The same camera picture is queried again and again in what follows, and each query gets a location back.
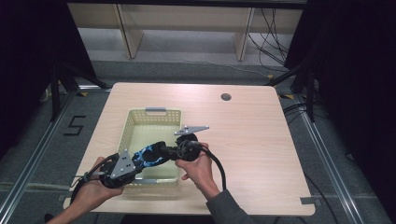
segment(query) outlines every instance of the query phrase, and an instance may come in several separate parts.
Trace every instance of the person's arm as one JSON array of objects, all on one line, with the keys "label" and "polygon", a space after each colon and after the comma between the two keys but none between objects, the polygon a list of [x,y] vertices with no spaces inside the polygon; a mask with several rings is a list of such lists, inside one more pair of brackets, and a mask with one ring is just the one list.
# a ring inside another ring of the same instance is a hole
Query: person's arm
[{"label": "person's arm", "polygon": [[[104,158],[98,158],[96,164]],[[121,195],[123,188],[108,189],[99,180],[91,180],[84,184],[78,191],[78,194],[70,206],[65,208],[62,213],[51,219],[48,224],[66,224],[72,223],[82,217],[84,214],[97,208],[106,200]]]},{"label": "person's arm", "polygon": [[[208,149],[208,144],[201,144]],[[195,161],[177,160],[176,166],[186,171],[181,179],[191,179],[204,194],[207,199],[206,206],[216,223],[254,224],[254,221],[239,207],[228,190],[219,191],[213,180],[212,160],[204,152],[201,152]]]}]

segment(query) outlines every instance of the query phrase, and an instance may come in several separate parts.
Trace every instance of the black sleeve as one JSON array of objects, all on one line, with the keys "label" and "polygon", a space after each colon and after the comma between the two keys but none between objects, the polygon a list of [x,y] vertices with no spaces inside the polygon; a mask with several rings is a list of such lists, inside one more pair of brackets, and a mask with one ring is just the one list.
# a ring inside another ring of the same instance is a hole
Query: black sleeve
[{"label": "black sleeve", "polygon": [[43,217],[36,219],[33,224],[45,224],[53,218],[52,214],[46,214]]},{"label": "black sleeve", "polygon": [[217,224],[254,224],[227,189],[206,203]]}]

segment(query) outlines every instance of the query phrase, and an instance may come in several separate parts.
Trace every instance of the basket handle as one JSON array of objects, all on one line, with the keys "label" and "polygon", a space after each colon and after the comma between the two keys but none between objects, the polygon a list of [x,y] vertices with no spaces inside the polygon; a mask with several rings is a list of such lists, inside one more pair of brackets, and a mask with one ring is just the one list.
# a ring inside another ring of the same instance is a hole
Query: basket handle
[{"label": "basket handle", "polygon": [[146,107],[146,114],[153,116],[163,116],[166,115],[165,107]]}]

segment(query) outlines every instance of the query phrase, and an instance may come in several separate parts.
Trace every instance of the hand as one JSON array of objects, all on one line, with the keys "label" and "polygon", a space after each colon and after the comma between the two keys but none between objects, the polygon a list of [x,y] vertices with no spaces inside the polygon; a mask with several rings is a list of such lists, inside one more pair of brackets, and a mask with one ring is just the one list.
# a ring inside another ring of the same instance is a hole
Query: hand
[{"label": "hand", "polygon": [[[103,157],[99,157],[94,166],[104,159]],[[123,187],[119,189],[108,189],[100,180],[96,179],[97,176],[93,176],[91,181],[84,184],[78,191],[73,203],[48,223],[72,223],[79,217],[97,208],[106,200],[122,194]]]},{"label": "hand", "polygon": [[[201,145],[209,150],[207,143]],[[219,194],[218,186],[213,180],[212,160],[203,151],[195,161],[177,160],[175,165],[186,171],[181,179],[191,179],[208,201]]]}]

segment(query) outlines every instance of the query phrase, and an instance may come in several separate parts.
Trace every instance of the white plastic basket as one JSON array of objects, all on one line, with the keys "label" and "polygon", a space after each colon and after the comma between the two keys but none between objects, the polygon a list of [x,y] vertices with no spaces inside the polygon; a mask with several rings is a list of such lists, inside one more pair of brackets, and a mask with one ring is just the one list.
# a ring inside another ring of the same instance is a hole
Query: white plastic basket
[{"label": "white plastic basket", "polygon": [[[160,141],[164,141],[169,147],[174,147],[177,139],[174,133],[180,130],[180,126],[180,109],[133,108],[128,112],[119,153],[128,149],[132,157],[136,151]],[[135,178],[136,180],[131,185],[176,185],[178,168],[173,161],[168,161],[159,166],[144,169]]]}]

